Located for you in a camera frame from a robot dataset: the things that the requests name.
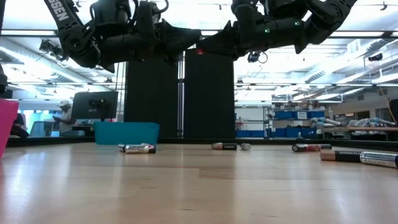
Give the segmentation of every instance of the copper battery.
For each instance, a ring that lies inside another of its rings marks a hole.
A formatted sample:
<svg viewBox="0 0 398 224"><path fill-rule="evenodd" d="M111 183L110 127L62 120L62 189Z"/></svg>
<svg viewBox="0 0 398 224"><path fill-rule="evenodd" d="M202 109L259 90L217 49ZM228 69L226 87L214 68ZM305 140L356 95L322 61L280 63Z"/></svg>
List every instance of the copper battery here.
<svg viewBox="0 0 398 224"><path fill-rule="evenodd" d="M361 162L361 153L356 151L321 150L322 161Z"/></svg>
<svg viewBox="0 0 398 224"><path fill-rule="evenodd" d="M233 143L214 143L211 145L214 150L237 150L237 145Z"/></svg>
<svg viewBox="0 0 398 224"><path fill-rule="evenodd" d="M330 144L296 144L292 146L294 152L318 152L321 149L332 149Z"/></svg>

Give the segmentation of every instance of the wooden table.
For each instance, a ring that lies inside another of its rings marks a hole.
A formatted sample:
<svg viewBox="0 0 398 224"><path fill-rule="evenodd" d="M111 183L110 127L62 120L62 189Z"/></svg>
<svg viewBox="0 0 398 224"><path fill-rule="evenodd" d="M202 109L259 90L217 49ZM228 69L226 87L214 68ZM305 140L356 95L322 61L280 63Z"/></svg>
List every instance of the wooden table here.
<svg viewBox="0 0 398 224"><path fill-rule="evenodd" d="M0 223L398 223L398 170L317 152L162 145L124 155L92 143L8 149Z"/></svg>

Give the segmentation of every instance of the person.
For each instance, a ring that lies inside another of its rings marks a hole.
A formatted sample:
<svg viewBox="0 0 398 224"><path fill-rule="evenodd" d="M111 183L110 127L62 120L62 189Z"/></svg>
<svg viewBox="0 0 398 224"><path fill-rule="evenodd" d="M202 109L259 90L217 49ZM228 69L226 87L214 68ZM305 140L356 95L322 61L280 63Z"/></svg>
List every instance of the person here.
<svg viewBox="0 0 398 224"><path fill-rule="evenodd" d="M25 121L22 117L22 114L18 113L17 119L14 120L14 124L12 125L10 135L18 136L20 138L28 138L29 133L25 130Z"/></svg>
<svg viewBox="0 0 398 224"><path fill-rule="evenodd" d="M76 136L79 135L79 131L72 130L72 126L76 123L76 120L72 118L72 106L67 100L62 100L58 105L62 110L61 117L52 116L54 121L60 123L60 136Z"/></svg>

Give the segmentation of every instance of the duracell battery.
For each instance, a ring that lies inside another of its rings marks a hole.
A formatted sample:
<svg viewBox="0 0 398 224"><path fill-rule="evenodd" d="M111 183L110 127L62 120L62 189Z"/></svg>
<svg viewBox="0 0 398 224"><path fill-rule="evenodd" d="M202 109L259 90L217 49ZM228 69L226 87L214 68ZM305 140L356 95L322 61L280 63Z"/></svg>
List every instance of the duracell battery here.
<svg viewBox="0 0 398 224"><path fill-rule="evenodd" d="M360 157L363 164L398 168L397 154L362 152Z"/></svg>
<svg viewBox="0 0 398 224"><path fill-rule="evenodd" d="M322 161L361 162L361 153L355 151L321 150Z"/></svg>
<svg viewBox="0 0 398 224"><path fill-rule="evenodd" d="M237 150L237 145L232 143L214 143L211 145L214 150Z"/></svg>
<svg viewBox="0 0 398 224"><path fill-rule="evenodd" d="M331 149L330 144L296 144L292 146L294 152L318 152L321 149Z"/></svg>
<svg viewBox="0 0 398 224"><path fill-rule="evenodd" d="M126 154L153 154L156 153L156 146L149 144L141 145L123 145L119 144L118 148Z"/></svg>

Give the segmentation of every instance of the black pillar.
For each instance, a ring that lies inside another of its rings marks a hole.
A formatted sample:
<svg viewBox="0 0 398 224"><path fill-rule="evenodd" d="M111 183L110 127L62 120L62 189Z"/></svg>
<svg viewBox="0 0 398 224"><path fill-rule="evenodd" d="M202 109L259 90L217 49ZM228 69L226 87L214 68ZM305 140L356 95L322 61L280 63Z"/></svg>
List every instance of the black pillar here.
<svg viewBox="0 0 398 224"><path fill-rule="evenodd" d="M229 57L185 53L184 138L234 139L234 70Z"/></svg>
<svg viewBox="0 0 398 224"><path fill-rule="evenodd" d="M160 124L160 138L177 138L178 67L159 59L128 63L125 122Z"/></svg>

